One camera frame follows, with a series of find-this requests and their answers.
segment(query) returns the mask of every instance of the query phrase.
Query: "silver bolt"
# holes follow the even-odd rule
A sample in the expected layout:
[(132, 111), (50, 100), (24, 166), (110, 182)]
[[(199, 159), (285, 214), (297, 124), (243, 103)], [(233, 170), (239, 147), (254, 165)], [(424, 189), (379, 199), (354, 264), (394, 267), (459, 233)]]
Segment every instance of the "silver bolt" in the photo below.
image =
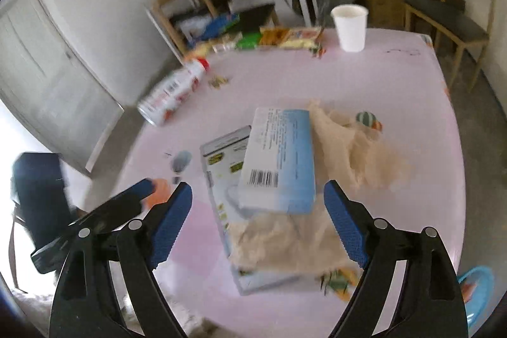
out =
[(387, 222), (384, 219), (380, 219), (380, 218), (379, 219), (375, 219), (375, 221), (373, 223), (379, 229), (385, 229), (385, 228), (387, 228)]
[(83, 228), (79, 231), (78, 236), (80, 238), (86, 238), (90, 234), (90, 228)]
[(430, 238), (435, 238), (438, 235), (437, 230), (435, 228), (432, 228), (431, 226), (424, 229), (424, 232), (426, 232), (426, 235), (428, 235)]
[(136, 229), (141, 228), (142, 225), (143, 223), (139, 219), (134, 219), (128, 223), (128, 228), (135, 231)]

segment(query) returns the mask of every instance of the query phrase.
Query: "door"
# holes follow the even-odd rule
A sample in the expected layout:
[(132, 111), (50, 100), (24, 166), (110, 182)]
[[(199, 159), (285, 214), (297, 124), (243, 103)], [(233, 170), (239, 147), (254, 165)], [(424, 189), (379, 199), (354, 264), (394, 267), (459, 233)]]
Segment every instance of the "door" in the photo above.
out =
[(1, 98), (48, 149), (90, 171), (123, 110), (68, 47), (39, 0), (0, 14)]

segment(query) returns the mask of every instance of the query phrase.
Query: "white plastic bottle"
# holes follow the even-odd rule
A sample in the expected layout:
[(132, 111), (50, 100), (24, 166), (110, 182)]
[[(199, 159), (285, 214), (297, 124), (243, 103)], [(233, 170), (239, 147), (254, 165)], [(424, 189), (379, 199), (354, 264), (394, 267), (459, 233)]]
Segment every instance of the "white plastic bottle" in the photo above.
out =
[(209, 70), (206, 59), (193, 59), (162, 80), (138, 103), (138, 110), (149, 123), (162, 126), (187, 100)]

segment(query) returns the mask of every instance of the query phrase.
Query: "pink tablecloth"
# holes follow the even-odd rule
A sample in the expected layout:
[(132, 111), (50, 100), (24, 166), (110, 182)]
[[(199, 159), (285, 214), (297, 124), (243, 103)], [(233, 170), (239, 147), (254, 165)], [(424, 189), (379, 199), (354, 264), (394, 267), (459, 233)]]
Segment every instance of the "pink tablecloth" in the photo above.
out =
[[(163, 291), (187, 308), (243, 337), (325, 337), (346, 304), (324, 296), (306, 279), (241, 297), (233, 283), (209, 204), (199, 147), (250, 124), (257, 107), (304, 107), (318, 99), (355, 115), (373, 112), (383, 136), (413, 168), (411, 181), (394, 191), (363, 190), (356, 200), (374, 217), (399, 229), (435, 227), (455, 269), (465, 230), (465, 177), (454, 111), (434, 51), (419, 35), (369, 29), (366, 48), (345, 53), (333, 30), (327, 53), (255, 51), (211, 58), (211, 73), (230, 78), (220, 90), (205, 82), (161, 128), (146, 125), (124, 166), (117, 190), (144, 177), (171, 180), (165, 153), (192, 153), (183, 180), (194, 203), (167, 262), (155, 276)], [(389, 325), (401, 287), (398, 265), (377, 330)]]

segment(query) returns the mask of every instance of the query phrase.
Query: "cup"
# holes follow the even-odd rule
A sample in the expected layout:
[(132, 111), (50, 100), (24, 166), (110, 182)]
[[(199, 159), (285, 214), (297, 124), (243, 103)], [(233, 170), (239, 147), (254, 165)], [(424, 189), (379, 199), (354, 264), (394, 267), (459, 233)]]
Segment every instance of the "cup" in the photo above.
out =
[(343, 4), (331, 10), (340, 47), (346, 52), (364, 49), (368, 9), (356, 4)]

